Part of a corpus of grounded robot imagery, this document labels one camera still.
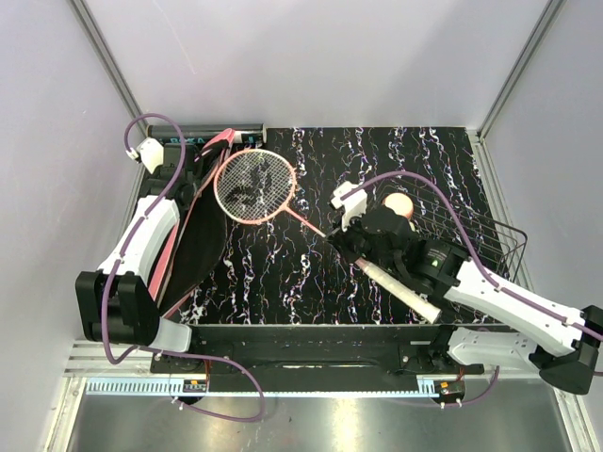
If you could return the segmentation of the pink racket white grip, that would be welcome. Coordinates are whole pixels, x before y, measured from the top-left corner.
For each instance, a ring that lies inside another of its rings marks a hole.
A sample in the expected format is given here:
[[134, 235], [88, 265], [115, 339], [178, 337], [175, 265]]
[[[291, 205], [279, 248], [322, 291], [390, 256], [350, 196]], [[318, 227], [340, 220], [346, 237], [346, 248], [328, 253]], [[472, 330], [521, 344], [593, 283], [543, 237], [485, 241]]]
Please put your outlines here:
[[[220, 165], [213, 180], [213, 190], [222, 211], [238, 223], [258, 225], [286, 212], [324, 238], [325, 233], [289, 207], [295, 194], [296, 183], [295, 170], [279, 154], [261, 149], [247, 150], [235, 153]], [[354, 263], [372, 281], [429, 323], [439, 319], [439, 308], [397, 281], [385, 270], [362, 257]]]

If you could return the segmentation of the black shuttlecock tube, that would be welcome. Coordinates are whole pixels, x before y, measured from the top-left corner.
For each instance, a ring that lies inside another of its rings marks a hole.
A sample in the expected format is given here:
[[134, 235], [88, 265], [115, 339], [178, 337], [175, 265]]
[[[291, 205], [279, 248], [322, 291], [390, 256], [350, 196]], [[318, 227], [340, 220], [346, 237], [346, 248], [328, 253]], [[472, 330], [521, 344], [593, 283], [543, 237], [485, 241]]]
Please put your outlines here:
[[[263, 123], [180, 125], [185, 142], [191, 144], [205, 144], [228, 128], [235, 131], [235, 144], [263, 144], [267, 141], [267, 128]], [[148, 137], [152, 137], [162, 143], [179, 142], [178, 133], [169, 124], [148, 125], [146, 133]]]

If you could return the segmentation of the pink racket bag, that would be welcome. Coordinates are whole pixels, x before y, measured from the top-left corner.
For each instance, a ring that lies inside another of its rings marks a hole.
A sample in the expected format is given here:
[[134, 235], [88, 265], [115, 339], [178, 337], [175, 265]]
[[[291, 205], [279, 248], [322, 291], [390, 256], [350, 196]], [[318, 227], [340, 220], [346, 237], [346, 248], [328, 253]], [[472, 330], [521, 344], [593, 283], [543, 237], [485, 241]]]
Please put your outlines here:
[[181, 186], [185, 210], [168, 235], [155, 263], [149, 291], [159, 313], [173, 319], [188, 304], [197, 286], [214, 270], [227, 239], [226, 216], [219, 208], [211, 185], [223, 161], [230, 155], [235, 130], [227, 128], [203, 147], [187, 147]]

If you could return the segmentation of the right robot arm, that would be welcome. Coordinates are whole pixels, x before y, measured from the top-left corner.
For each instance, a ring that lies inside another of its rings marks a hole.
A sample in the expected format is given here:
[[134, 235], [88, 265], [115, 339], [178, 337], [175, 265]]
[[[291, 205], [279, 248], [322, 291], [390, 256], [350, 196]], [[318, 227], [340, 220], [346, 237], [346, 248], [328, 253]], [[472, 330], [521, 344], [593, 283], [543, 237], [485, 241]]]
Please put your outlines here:
[[455, 302], [510, 327], [472, 332], [445, 327], [428, 349], [433, 370], [491, 364], [537, 373], [553, 387], [589, 392], [602, 344], [602, 310], [581, 310], [540, 297], [478, 263], [469, 249], [416, 233], [406, 217], [384, 205], [341, 210], [329, 242], [372, 281], [428, 322], [438, 302]]

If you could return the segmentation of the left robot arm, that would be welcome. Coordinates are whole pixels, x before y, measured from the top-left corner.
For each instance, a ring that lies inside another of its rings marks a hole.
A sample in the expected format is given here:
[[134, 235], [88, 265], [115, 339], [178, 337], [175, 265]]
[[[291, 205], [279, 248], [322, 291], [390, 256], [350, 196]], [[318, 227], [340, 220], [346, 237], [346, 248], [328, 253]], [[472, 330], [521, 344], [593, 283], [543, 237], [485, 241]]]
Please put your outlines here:
[[86, 339], [170, 351], [185, 373], [203, 363], [191, 330], [161, 316], [157, 289], [185, 213], [201, 186], [198, 146], [145, 139], [137, 151], [147, 175], [134, 215], [114, 250], [94, 271], [81, 272], [75, 293]]

